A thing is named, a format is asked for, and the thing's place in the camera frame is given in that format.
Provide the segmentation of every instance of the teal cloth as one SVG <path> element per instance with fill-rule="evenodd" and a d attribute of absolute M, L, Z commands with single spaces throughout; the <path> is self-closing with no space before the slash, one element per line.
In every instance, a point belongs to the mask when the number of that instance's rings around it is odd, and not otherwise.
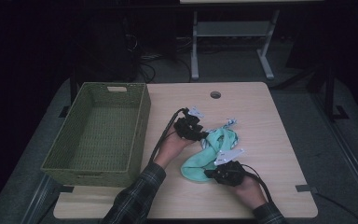
<path fill-rule="evenodd" d="M 205 182 L 210 180 L 204 170 L 214 170 L 216 166 L 213 162 L 216 160 L 217 153 L 222 150 L 231 150 L 238 142 L 237 134 L 225 127 L 214 130 L 209 133 L 205 139 L 208 144 L 199 153 L 190 157 L 181 167 L 184 177 L 194 181 Z"/>

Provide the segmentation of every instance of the floor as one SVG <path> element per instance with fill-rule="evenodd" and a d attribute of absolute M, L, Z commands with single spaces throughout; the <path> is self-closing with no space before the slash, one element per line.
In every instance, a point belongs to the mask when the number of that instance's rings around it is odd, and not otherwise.
<path fill-rule="evenodd" d="M 200 79 L 189 79 L 190 55 L 178 53 L 178 61 L 159 59 L 145 61 L 144 73 L 136 82 L 150 81 L 153 69 L 156 74 L 151 83 L 171 82 L 265 82 L 272 87 L 295 76 L 301 70 L 286 68 L 285 63 L 293 45 L 290 41 L 275 40 L 268 51 L 268 60 L 275 78 L 268 80 L 263 74 L 255 50 L 262 39 L 243 39 L 231 45 L 212 45 L 203 40 L 199 55 Z M 303 78 L 284 90 L 271 91 L 293 149 L 308 184 L 320 195 L 345 206 L 358 216 L 358 177 L 353 164 L 345 156 L 345 148 L 358 161 L 358 106 L 350 91 L 338 80 L 335 105 L 342 105 L 349 119 L 330 122 L 320 107 L 324 93 L 307 92 L 309 77 Z M 40 171 L 45 156 L 64 118 L 62 109 L 70 104 L 69 82 L 56 93 L 50 107 L 25 149 L 15 171 L 0 196 L 0 223 L 98 223 L 99 220 L 58 220 L 52 214 L 54 202 L 62 189 Z M 310 219 L 289 219 L 289 223 L 358 223 L 355 216 L 338 205 L 315 194 L 319 214 Z M 150 221 L 173 223 L 173 221 Z M 186 223 L 243 223 L 244 220 L 192 220 Z"/>

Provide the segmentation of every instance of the woven basket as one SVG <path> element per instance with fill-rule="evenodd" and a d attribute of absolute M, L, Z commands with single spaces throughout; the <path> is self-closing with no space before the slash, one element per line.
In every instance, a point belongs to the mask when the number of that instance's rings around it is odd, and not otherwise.
<path fill-rule="evenodd" d="M 84 83 L 42 171 L 64 185 L 129 186 L 140 174 L 150 105 L 145 84 Z"/>

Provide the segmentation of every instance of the person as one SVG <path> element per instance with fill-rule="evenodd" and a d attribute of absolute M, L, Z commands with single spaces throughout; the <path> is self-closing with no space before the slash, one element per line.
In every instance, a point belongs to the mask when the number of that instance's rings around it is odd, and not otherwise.
<path fill-rule="evenodd" d="M 156 158 L 146 165 L 134 183 L 117 195 L 101 223 L 146 223 L 153 199 L 166 176 L 165 169 L 185 147 L 194 143 L 179 137 L 173 126 L 166 136 Z M 260 185 L 251 177 L 245 177 L 240 185 L 228 188 L 245 206 L 253 210 L 260 224 L 286 223 L 278 208 L 266 201 Z"/>

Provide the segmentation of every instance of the wrist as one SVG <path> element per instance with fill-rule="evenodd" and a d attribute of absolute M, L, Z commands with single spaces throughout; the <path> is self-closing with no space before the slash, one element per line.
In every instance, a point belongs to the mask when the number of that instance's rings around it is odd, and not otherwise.
<path fill-rule="evenodd" d="M 167 168 L 168 164 L 170 163 L 170 160 L 167 160 L 166 158 L 158 154 L 156 158 L 153 160 L 153 162 L 165 170 L 165 168 Z"/>
<path fill-rule="evenodd" d="M 251 208 L 252 210 L 255 210 L 256 208 L 263 206 L 264 204 L 266 204 L 267 202 L 265 200 L 263 201 L 259 201 L 259 202 L 254 202 L 252 204 L 249 204 L 249 208 Z"/>

